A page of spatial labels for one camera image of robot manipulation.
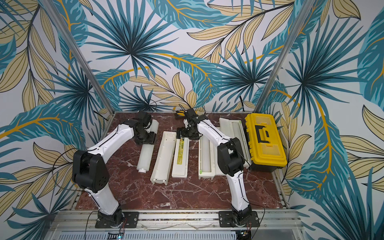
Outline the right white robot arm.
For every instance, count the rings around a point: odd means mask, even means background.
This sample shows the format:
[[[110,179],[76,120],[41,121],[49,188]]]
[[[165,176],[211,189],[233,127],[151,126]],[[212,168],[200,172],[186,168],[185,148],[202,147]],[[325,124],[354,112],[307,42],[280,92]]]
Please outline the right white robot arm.
[[[198,115],[192,108],[178,111],[178,114],[184,116],[185,126],[180,128],[182,137],[197,140],[203,136],[217,147],[218,166],[228,179],[232,209],[237,212],[246,210],[250,204],[244,186],[245,159],[240,140],[225,135],[206,115]]]

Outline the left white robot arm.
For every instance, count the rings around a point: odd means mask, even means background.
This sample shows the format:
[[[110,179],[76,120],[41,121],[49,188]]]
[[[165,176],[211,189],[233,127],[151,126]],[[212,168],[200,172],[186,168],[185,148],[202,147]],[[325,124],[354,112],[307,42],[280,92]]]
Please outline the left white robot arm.
[[[158,128],[158,121],[149,113],[140,111],[136,117],[120,123],[94,146],[74,153],[72,180],[92,197],[100,214],[106,217],[117,215],[120,207],[109,187],[108,160],[130,140],[138,146],[153,146]]]

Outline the dispenser tray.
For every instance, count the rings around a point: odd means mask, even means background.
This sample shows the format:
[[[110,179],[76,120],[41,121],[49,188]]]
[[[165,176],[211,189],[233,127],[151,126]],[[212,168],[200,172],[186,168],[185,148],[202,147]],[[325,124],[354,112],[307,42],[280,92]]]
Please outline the dispenser tray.
[[[177,133],[163,132],[156,163],[151,175],[152,184],[168,184],[176,147]]]
[[[211,142],[207,137],[201,136],[199,139],[199,172],[198,178],[213,179],[216,175],[214,152],[211,149]]]

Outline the white dispenser box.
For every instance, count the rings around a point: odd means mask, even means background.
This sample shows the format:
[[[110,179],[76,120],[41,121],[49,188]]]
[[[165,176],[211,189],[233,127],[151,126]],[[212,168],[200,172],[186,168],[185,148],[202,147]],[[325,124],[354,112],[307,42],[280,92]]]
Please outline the white dispenser box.
[[[230,143],[231,139],[223,134],[220,130],[214,127],[215,136],[211,142],[214,147],[217,149],[217,160],[218,166],[221,172],[224,175],[228,175],[230,173],[229,162],[230,162]]]
[[[187,178],[189,144],[190,140],[188,138],[177,139],[172,168],[172,178]]]

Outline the thick wrap roll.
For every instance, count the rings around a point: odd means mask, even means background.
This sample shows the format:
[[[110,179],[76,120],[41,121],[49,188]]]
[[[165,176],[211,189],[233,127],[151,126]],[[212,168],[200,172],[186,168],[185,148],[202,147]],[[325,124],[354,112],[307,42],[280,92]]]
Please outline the thick wrap roll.
[[[138,165],[137,165],[137,170],[141,174],[147,173],[150,170],[158,128],[159,128],[159,122],[157,120],[153,120],[150,128],[147,130],[147,132],[150,134],[151,137],[153,137],[154,140],[151,143],[143,144],[142,146]]]

